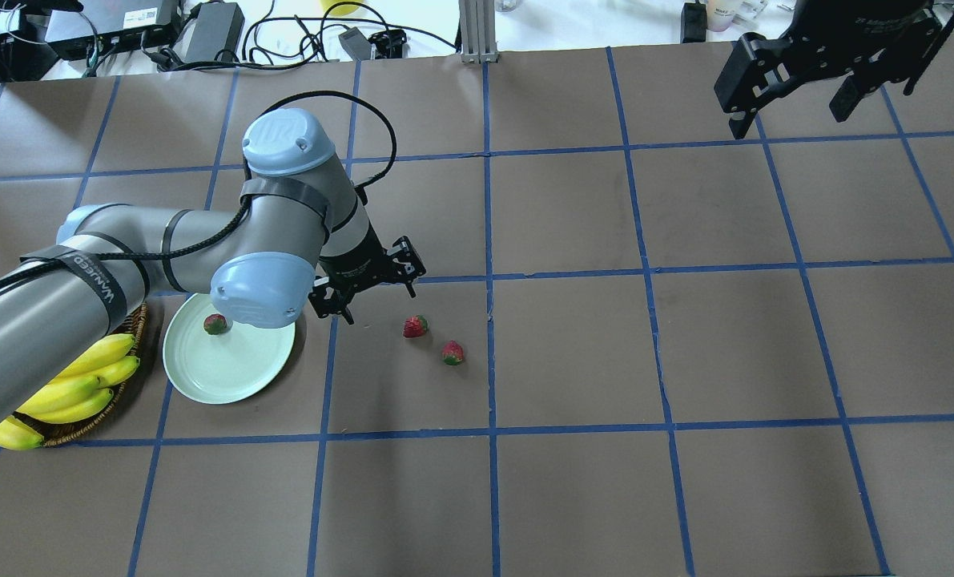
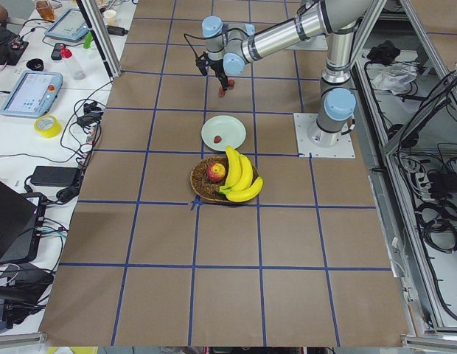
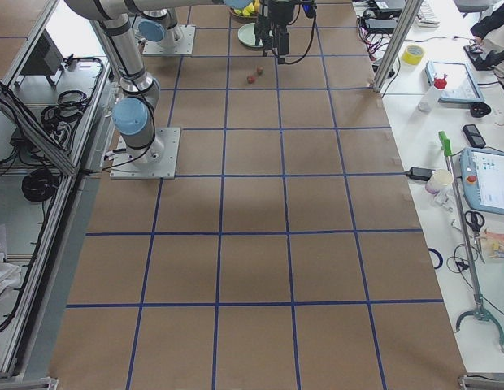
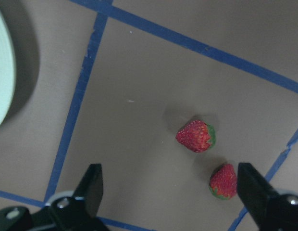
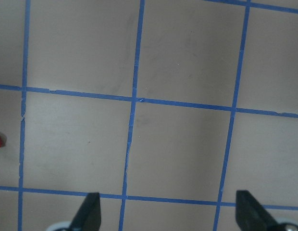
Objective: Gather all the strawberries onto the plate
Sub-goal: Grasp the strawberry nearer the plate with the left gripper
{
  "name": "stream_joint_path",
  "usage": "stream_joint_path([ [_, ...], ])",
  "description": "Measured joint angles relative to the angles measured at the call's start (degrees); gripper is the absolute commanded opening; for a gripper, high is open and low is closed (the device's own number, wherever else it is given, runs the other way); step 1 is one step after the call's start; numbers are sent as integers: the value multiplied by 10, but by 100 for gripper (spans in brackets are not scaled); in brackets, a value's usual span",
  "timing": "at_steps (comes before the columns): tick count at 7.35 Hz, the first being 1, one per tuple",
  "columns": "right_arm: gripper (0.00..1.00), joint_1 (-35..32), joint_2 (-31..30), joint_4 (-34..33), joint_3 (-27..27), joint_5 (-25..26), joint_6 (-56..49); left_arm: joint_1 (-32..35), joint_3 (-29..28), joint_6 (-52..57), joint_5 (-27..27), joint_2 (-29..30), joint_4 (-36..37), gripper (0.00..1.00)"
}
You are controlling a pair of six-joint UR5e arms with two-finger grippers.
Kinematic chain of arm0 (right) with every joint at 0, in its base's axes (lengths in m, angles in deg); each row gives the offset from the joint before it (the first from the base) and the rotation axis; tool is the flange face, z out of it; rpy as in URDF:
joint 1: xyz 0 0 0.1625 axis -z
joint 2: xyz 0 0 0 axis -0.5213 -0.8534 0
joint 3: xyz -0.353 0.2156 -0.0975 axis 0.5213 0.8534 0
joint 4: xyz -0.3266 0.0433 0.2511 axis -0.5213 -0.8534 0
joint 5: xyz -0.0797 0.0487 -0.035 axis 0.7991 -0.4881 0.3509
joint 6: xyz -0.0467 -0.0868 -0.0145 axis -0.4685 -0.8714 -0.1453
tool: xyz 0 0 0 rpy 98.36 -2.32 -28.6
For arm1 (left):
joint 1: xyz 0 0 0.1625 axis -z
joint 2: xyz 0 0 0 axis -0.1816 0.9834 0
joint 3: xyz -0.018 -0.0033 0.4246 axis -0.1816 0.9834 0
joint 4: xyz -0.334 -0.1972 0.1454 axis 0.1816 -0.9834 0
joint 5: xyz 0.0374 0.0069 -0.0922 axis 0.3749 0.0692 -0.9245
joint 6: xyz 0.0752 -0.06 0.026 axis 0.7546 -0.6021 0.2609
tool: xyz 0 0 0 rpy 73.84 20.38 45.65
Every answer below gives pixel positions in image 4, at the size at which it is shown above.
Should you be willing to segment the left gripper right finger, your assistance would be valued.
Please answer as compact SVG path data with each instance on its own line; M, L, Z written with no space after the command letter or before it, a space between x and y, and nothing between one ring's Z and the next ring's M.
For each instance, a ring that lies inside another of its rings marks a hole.
M237 194L260 231L298 231L298 194L275 189L251 163L238 164Z

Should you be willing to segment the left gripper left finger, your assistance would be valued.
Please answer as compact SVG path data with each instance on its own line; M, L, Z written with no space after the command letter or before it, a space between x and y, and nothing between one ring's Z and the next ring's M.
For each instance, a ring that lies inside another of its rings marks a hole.
M102 166L91 164L71 196L56 197L34 214L24 206L1 209L0 231L106 231L97 218L102 197Z

